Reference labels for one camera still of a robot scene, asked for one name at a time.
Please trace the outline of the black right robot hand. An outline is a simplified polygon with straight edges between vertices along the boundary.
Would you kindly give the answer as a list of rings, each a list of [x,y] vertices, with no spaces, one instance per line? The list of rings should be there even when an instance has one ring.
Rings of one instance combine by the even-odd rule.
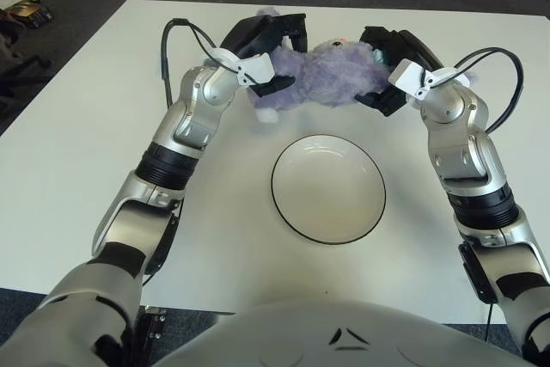
[[[389,31],[384,27],[366,26],[359,40],[379,50],[382,54],[382,62],[389,67],[390,71],[393,71],[403,58],[419,64],[430,72],[443,68],[442,62],[433,52],[407,30]],[[380,93],[369,92],[365,95],[355,95],[354,98],[366,107],[379,111],[385,117],[389,117],[407,103],[412,107],[420,104],[418,100],[414,101],[410,95],[390,84]]]

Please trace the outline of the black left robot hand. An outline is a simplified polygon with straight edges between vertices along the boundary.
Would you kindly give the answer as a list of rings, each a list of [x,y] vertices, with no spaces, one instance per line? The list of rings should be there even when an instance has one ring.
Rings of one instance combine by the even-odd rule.
[[[286,89],[295,77],[275,73],[270,54],[289,39],[294,52],[308,50],[305,14],[256,15],[237,22],[219,47],[205,50],[218,68],[228,74],[215,74],[204,88],[205,99],[219,105],[233,97],[240,87],[249,87],[263,97]]]

